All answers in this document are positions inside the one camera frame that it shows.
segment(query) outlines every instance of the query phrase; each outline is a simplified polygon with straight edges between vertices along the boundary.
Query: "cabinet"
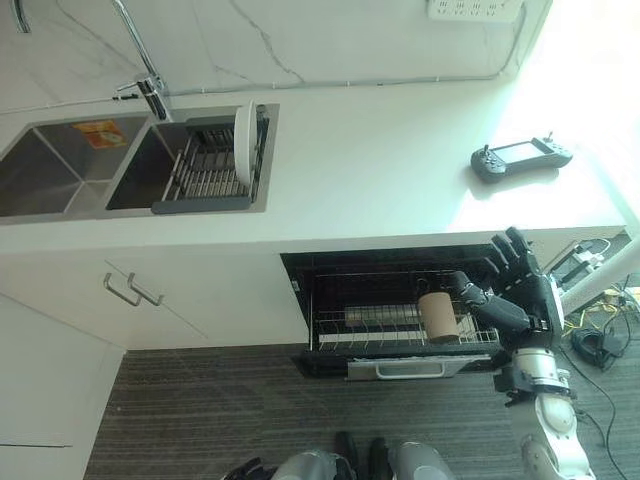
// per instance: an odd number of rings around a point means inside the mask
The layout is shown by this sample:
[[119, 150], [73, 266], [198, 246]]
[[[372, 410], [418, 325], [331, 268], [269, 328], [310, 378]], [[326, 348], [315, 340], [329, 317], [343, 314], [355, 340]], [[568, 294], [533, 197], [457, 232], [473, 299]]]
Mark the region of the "cabinet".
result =
[[307, 326], [280, 256], [216, 255], [215, 247], [145, 248], [111, 257], [211, 346], [304, 343]]
[[0, 478], [80, 480], [124, 351], [0, 295]]
[[77, 329], [128, 349], [206, 345], [205, 336], [164, 306], [137, 296], [127, 278], [103, 256], [65, 254], [11, 256], [0, 259], [0, 291], [29, 307]]
[[[0, 258], [0, 291], [127, 349], [306, 342], [277, 254], [131, 250]], [[133, 288], [160, 305], [128, 303], [138, 300], [128, 285], [132, 273]], [[115, 292], [105, 288], [107, 275]]]

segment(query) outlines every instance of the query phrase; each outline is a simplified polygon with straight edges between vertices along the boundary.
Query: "floor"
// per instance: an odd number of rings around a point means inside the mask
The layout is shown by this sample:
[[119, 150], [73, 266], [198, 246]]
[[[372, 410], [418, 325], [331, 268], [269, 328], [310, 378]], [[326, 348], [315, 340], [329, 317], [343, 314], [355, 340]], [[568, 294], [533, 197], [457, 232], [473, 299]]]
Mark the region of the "floor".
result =
[[[611, 437], [629, 478], [640, 478], [640, 328], [607, 373], [581, 363], [617, 404]], [[460, 480], [524, 479], [505, 398], [491, 374], [430, 381], [309, 380], [289, 356], [298, 346], [130, 352], [94, 446], [86, 480], [219, 479], [252, 456], [277, 465], [351, 431], [361, 460], [375, 436], [435, 446]], [[566, 360], [560, 361], [567, 366]], [[573, 374], [577, 407], [606, 427], [604, 397]], [[590, 423], [580, 440], [599, 479], [618, 479]]]

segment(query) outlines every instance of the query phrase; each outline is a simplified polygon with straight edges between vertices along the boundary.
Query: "orange label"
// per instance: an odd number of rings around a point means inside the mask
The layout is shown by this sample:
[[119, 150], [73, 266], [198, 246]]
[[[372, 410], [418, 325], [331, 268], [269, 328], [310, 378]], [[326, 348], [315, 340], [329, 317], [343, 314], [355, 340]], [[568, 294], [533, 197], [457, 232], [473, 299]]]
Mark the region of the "orange label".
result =
[[113, 120], [76, 123], [72, 126], [80, 130], [95, 149], [123, 147], [127, 144], [127, 139]]

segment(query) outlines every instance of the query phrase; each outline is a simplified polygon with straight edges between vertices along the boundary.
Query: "robotic arm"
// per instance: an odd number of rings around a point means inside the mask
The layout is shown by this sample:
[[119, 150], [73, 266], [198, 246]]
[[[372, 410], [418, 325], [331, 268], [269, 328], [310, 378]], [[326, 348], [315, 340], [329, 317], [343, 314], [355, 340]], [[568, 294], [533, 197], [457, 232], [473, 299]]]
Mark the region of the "robotic arm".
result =
[[553, 353], [563, 328], [559, 297], [524, 237], [513, 227], [506, 235], [493, 237], [487, 259], [495, 273], [493, 291], [483, 291], [463, 272], [454, 274], [455, 289], [479, 321], [500, 331], [511, 357], [494, 384], [510, 398], [506, 406], [527, 475], [594, 480], [576, 436], [569, 372], [557, 368]]

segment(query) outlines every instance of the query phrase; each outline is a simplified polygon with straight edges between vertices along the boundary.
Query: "game controller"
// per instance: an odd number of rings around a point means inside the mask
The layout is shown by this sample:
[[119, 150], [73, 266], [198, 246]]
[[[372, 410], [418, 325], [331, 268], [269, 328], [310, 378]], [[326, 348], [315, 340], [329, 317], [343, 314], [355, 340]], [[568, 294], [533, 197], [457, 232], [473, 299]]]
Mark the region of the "game controller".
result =
[[573, 158], [571, 152], [551, 139], [534, 137], [530, 141], [504, 147], [484, 148], [471, 155], [471, 168], [484, 182], [497, 183], [516, 173], [539, 168], [561, 168]]

